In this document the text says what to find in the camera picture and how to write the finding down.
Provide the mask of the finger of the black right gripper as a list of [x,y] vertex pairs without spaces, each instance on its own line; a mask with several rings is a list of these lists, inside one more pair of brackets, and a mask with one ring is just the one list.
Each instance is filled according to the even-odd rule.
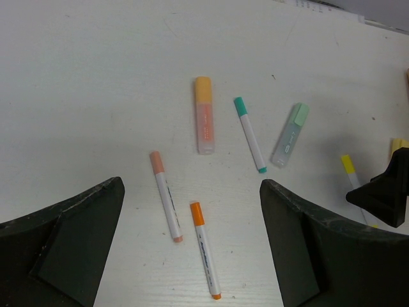
[[408,149],[400,148],[392,154],[389,165],[382,174],[348,192],[346,201],[397,228],[405,221],[407,197]]

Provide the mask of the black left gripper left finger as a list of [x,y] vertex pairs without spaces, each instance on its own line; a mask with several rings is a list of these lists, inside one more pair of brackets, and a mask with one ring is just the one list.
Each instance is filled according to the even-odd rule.
[[124,195],[112,177],[1,223],[1,306],[93,306]]

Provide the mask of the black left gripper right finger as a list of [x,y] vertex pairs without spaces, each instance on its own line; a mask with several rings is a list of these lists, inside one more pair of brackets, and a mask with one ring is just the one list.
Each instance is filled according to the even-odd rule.
[[274,180],[259,190],[285,306],[407,306],[408,236],[358,223]]

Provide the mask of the yellow cap marker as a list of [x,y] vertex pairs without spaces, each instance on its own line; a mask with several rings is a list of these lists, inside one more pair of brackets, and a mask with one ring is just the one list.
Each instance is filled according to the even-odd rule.
[[[346,171],[346,173],[348,175],[348,178],[350,179],[351,186],[354,189],[360,187],[361,184],[359,182],[359,178],[358,178],[358,176],[356,174],[356,171],[355,171],[355,168],[354,168],[354,165],[352,163],[352,160],[351,160],[350,156],[349,155],[343,155],[341,157],[341,161],[342,161],[343,166],[345,168],[345,171]],[[361,209],[360,211],[361,211],[361,213],[362,213],[362,215],[364,217],[364,220],[365,220],[365,222],[366,222],[366,224],[368,226],[371,226],[373,228],[378,228],[377,218],[375,218],[372,214],[370,214],[368,211],[366,211],[364,209]]]

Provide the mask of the orange cap marker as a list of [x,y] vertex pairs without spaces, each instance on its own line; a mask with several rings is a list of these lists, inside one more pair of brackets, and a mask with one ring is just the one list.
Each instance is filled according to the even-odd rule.
[[196,229],[199,250],[201,252],[201,258],[203,261],[204,272],[206,275],[209,292],[214,300],[219,300],[222,298],[221,288],[210,249],[210,243],[208,240],[205,227],[205,220],[203,217],[200,203],[192,202],[190,204],[190,210],[192,213],[192,218]]

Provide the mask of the pink cap marker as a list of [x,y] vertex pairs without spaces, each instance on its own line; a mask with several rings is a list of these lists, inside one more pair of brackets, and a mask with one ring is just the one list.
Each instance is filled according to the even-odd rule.
[[162,158],[158,151],[150,153],[150,161],[155,174],[155,179],[158,185],[158,190],[162,200],[162,205],[166,215],[169,231],[175,243],[183,241],[183,235],[180,229],[180,223],[174,206],[173,198],[166,180],[166,174]]

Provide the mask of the teal cap marker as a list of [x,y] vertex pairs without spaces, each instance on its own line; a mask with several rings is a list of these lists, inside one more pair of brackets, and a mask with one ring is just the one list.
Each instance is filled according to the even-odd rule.
[[266,173],[267,167],[263,159],[263,156],[261,154],[261,150],[256,140],[254,131],[252,129],[249,115],[248,115],[248,112],[247,112],[247,109],[246,109],[246,106],[244,104],[242,97],[235,98],[234,104],[235,104],[238,116],[240,118],[240,121],[243,127],[243,131],[245,133],[245,137],[247,138],[247,142],[249,144],[249,148],[250,148],[252,157],[254,159],[256,168],[259,173]]

